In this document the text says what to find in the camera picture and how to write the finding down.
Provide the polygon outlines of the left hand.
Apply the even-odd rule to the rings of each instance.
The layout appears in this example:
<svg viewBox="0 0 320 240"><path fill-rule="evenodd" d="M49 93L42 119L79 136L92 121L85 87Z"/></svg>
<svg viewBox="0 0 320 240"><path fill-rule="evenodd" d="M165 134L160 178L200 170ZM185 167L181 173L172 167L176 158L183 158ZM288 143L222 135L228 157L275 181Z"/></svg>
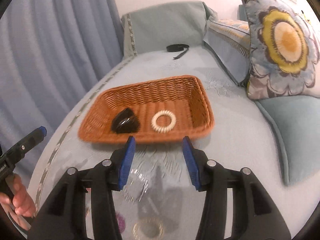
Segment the left hand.
<svg viewBox="0 0 320 240"><path fill-rule="evenodd" d="M1 192L1 204L9 208L12 218L33 217L36 211L35 203L17 174L13 177L13 188L15 191L13 202L4 192Z"/></svg>

